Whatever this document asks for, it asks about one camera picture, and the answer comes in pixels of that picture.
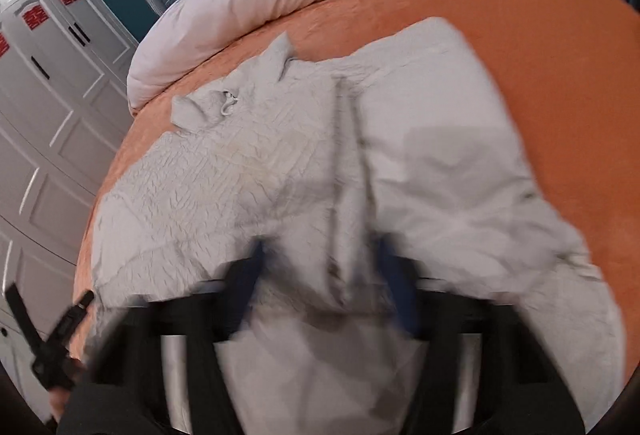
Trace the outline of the person's left hand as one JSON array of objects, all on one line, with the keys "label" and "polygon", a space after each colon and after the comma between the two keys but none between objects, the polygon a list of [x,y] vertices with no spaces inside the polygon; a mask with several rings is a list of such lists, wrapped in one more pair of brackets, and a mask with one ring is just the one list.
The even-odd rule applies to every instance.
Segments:
[{"label": "person's left hand", "polygon": [[[86,367],[84,364],[76,358],[72,359],[74,369],[70,371],[70,378],[75,384],[81,379],[81,374],[84,373]],[[52,417],[55,421],[60,421],[66,408],[66,403],[70,400],[70,394],[72,391],[65,387],[55,387],[49,392],[49,403],[51,408]]]}]

